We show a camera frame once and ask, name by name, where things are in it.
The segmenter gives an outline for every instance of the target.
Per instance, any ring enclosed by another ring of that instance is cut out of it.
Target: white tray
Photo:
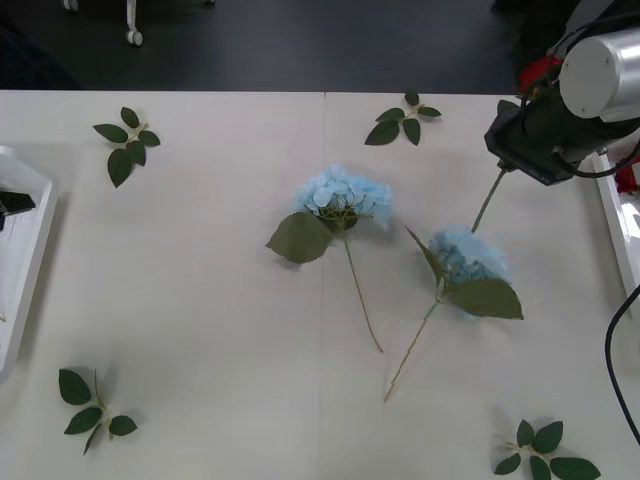
[[[611,168],[606,155],[593,156],[593,169]],[[598,179],[604,211],[611,231],[618,267],[627,295],[640,284],[640,200],[619,194],[613,175]],[[640,319],[640,302],[633,302],[631,316]]]
[[[58,198],[57,182],[0,146],[0,188],[28,193],[33,210],[6,217],[0,232],[0,383],[11,375]]]

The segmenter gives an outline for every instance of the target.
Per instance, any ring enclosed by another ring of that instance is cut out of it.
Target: chair wheel
[[[127,32],[127,42],[134,47],[139,47],[144,42],[142,34],[137,30],[129,30]]]
[[[78,0],[62,0],[62,6],[67,12],[77,12],[80,10]]]

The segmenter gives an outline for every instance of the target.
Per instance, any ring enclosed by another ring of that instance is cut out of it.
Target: flower stem
[[[491,197],[493,197],[493,194],[496,193],[496,189],[498,188],[498,184],[500,183],[500,180],[502,180],[502,177],[504,177],[504,174],[507,173],[506,170],[500,170],[500,173],[498,174],[498,178],[496,178],[496,181],[493,183],[493,186],[491,187],[491,190],[489,190],[489,195],[487,195],[487,198],[484,199],[484,203],[482,204],[482,208],[480,208],[480,212],[478,212],[478,216],[476,217],[476,221],[473,222],[473,227],[471,227],[471,233],[474,233],[478,227],[480,226],[480,220],[482,220],[482,216],[484,215],[484,211],[487,209],[487,206],[489,205],[489,201],[491,201]]]
[[[358,277],[356,275],[356,269],[353,267],[353,259],[351,258],[351,250],[349,249],[349,244],[347,243],[347,235],[343,233],[342,241],[344,242],[344,248],[347,250],[347,257],[349,257],[349,265],[351,265],[351,272],[353,273],[353,279],[356,282],[356,288],[358,289],[358,295],[360,296],[360,303],[362,304],[362,311],[364,312],[364,318],[367,321],[367,327],[369,327],[369,332],[371,333],[371,337],[380,350],[380,353],[384,353],[378,339],[376,338],[375,333],[373,333],[373,328],[371,327],[371,322],[369,321],[369,314],[367,313],[367,307],[364,304],[364,298],[362,298],[362,291],[360,290],[360,284],[358,283]]]
[[[416,105],[410,112],[409,114],[404,117],[402,119],[402,121],[407,120],[408,118],[411,118],[412,115],[415,115],[416,113],[418,113],[418,110],[420,110],[422,107],[424,107],[424,103],[420,103],[419,105]]]
[[[411,351],[413,350],[413,347],[416,346],[418,337],[422,333],[422,330],[424,330],[424,327],[427,324],[427,320],[429,320],[429,317],[431,316],[431,314],[436,309],[439,303],[441,303],[440,300],[436,299],[436,301],[433,302],[433,305],[431,305],[431,308],[429,309],[427,314],[424,316],[424,320],[422,320],[422,325],[420,325],[420,328],[418,329],[418,333],[416,333],[416,336],[413,338],[413,342],[411,342],[411,345],[409,345],[409,349],[407,350],[407,353],[405,353],[404,358],[400,363],[400,367],[398,368],[398,371],[393,377],[393,380],[391,380],[391,386],[389,387],[387,394],[384,396],[384,403],[387,403],[387,400],[389,400],[389,398],[391,397],[391,394],[393,393],[393,389],[396,387],[396,380],[398,380],[398,377],[400,376],[400,372],[402,372],[402,368],[404,367],[404,364],[407,363],[407,359],[409,358],[409,355],[411,355]]]
[[[142,132],[143,130],[146,130],[147,128],[149,128],[149,124],[145,123],[142,127],[140,127],[140,130],[136,130],[133,135],[131,135],[129,137],[129,140],[127,140],[127,143],[125,143],[125,145],[129,145],[131,142],[133,142],[134,140],[138,139],[138,135],[140,135],[140,132]]]
[[[111,412],[109,411],[109,407],[107,407],[102,400],[100,400],[100,398],[98,397],[96,400],[92,400],[92,402],[97,405],[99,408],[102,409],[102,411],[104,412],[105,416],[107,417],[107,420],[105,422],[105,425],[107,427],[107,432],[109,432],[109,440],[113,440],[113,433],[111,433],[111,429],[109,427],[111,427]]]

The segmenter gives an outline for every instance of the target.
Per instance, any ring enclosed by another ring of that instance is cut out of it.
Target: green leaf
[[[65,435],[77,435],[78,433],[84,433],[95,427],[102,418],[102,409],[98,407],[85,408],[79,413],[76,413],[69,426],[64,431]]]
[[[496,475],[509,475],[516,471],[516,468],[520,466],[521,460],[522,458],[519,453],[511,455],[506,460],[501,461],[493,473]]]
[[[113,419],[111,420],[111,425],[109,425],[109,431],[118,437],[129,435],[130,433],[135,432],[137,429],[138,426],[136,425],[136,423],[126,415],[113,417]]]
[[[122,118],[122,121],[130,128],[138,128],[140,126],[138,115],[130,108],[122,107],[122,110],[120,110],[120,118]]]
[[[395,120],[385,120],[371,130],[365,140],[365,145],[386,145],[393,142],[400,133],[400,126]]]
[[[420,95],[418,95],[418,92],[410,88],[407,90],[407,93],[404,94],[404,99],[409,105],[415,107],[420,101]]]
[[[440,262],[438,262],[438,259],[436,258],[436,256],[433,253],[431,253],[431,250],[429,250],[427,247],[423,245],[423,243],[415,235],[415,233],[409,230],[409,227],[405,225],[404,228],[407,229],[407,232],[409,232],[409,235],[411,235],[411,237],[415,240],[415,242],[420,247],[420,250],[422,250],[422,254],[424,255],[424,258],[427,259],[427,262],[429,263],[429,266],[431,267],[431,270],[433,271],[433,274],[436,277],[436,285],[440,285],[440,281],[444,278],[444,271],[442,270],[442,266],[440,265]]]
[[[102,125],[94,125],[94,130],[104,138],[113,143],[124,143],[129,140],[129,135],[117,125],[104,123]]]
[[[498,114],[501,114],[505,110],[509,110],[510,108],[520,108],[518,104],[509,102],[508,100],[500,100],[498,102]]]
[[[553,452],[562,440],[562,429],[562,422],[553,422],[542,427],[533,439],[533,449],[538,453]]]
[[[312,213],[296,212],[285,218],[267,243],[267,247],[294,263],[320,258],[333,235]]]
[[[504,280],[471,280],[444,293],[451,303],[476,317],[523,318],[518,295]]]
[[[420,142],[420,122],[415,118],[408,118],[402,122],[402,128],[411,143],[418,145],[418,142]]]
[[[404,110],[401,108],[392,108],[376,118],[376,122],[382,122],[383,120],[400,120],[401,118],[404,118]]]
[[[91,435],[89,435],[89,438],[87,438],[87,443],[84,444],[84,453],[82,454],[83,456],[87,454],[87,450],[89,450],[91,442],[93,442],[93,439],[96,436],[96,433],[98,433],[98,430],[100,430],[100,427],[102,427],[101,423],[96,425],[96,428],[93,429],[93,432],[91,432]]]
[[[138,134],[138,140],[144,143],[147,147],[157,147],[160,145],[160,139],[158,136],[149,130],[143,130],[140,132]]]
[[[122,148],[117,148],[111,152],[109,160],[107,161],[107,170],[109,170],[109,176],[111,177],[113,185],[116,188],[122,185],[124,181],[129,178],[133,170],[133,163],[127,151]]]
[[[551,472],[549,471],[547,462],[537,455],[531,455],[529,466],[531,467],[533,480],[551,480]]]
[[[133,163],[137,163],[143,167],[147,163],[147,154],[144,145],[138,140],[127,144],[127,155],[129,155],[129,159]]]
[[[442,115],[439,110],[432,107],[422,107],[418,110],[418,114],[425,117],[439,117]]]
[[[518,446],[524,447],[525,445],[531,445],[531,443],[533,442],[533,437],[533,427],[526,420],[521,421],[520,425],[518,426],[517,434]]]
[[[596,466],[584,458],[552,458],[551,471],[560,480],[595,480],[600,477]]]
[[[91,400],[89,386],[72,370],[60,369],[58,385],[62,399],[70,405],[84,405]]]

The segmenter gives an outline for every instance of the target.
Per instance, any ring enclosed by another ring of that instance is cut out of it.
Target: red part
[[[640,156],[636,157],[631,165],[638,162],[640,162]],[[637,192],[640,190],[640,188],[638,188],[638,180],[631,165],[616,173],[615,179],[616,185],[618,186],[618,193]]]
[[[540,60],[536,60],[532,64],[525,67],[520,75],[518,76],[518,81],[520,83],[519,91],[520,93],[527,93],[529,90],[529,86],[545,75],[552,67],[556,65],[560,65],[562,60],[558,60],[553,57],[543,57]]]

